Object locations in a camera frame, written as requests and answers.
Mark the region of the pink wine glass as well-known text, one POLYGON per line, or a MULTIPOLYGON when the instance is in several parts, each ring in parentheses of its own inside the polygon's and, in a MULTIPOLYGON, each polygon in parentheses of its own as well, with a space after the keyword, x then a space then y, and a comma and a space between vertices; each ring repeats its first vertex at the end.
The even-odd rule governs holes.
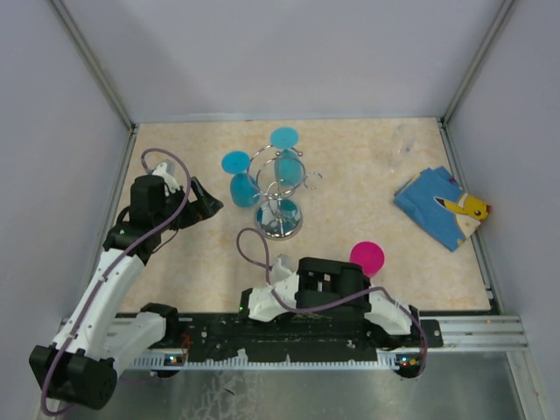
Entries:
POLYGON ((359 265, 363 273, 371 278, 383 268, 385 254, 377 243, 361 241, 353 246, 349 256, 349 262, 359 265))

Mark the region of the clear wine glass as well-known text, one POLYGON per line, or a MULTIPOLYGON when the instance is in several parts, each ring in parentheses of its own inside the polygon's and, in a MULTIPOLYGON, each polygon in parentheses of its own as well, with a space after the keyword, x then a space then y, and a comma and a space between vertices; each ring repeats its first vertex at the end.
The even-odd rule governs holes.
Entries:
POLYGON ((389 161, 391 172, 396 172, 410 155, 416 137, 416 130, 411 124, 401 123, 396 127, 391 137, 392 152, 389 161))

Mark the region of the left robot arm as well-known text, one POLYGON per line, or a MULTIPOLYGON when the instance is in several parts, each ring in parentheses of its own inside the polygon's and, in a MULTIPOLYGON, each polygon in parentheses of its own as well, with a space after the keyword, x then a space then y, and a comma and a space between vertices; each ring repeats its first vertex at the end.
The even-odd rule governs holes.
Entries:
POLYGON ((153 345, 172 347, 180 341, 179 312, 166 304, 146 304, 114 336, 109 328, 131 285, 160 249, 163 232, 189 228, 222 207, 196 178, 187 188, 169 175, 135 179, 130 203, 108 231, 98 266, 73 314, 49 346, 31 351, 29 363, 43 401, 99 410, 137 356, 153 345))

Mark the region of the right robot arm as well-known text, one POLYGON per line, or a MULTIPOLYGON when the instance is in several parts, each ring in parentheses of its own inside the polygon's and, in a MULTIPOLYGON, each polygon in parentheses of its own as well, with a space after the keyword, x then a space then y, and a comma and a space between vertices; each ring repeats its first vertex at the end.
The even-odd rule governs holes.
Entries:
POLYGON ((266 284, 241 294, 239 315, 269 323, 284 314, 315 314, 343 321, 365 320, 379 326, 399 345, 411 346, 422 335, 412 308, 373 286, 361 266, 305 257, 297 270, 280 255, 265 267, 266 284))

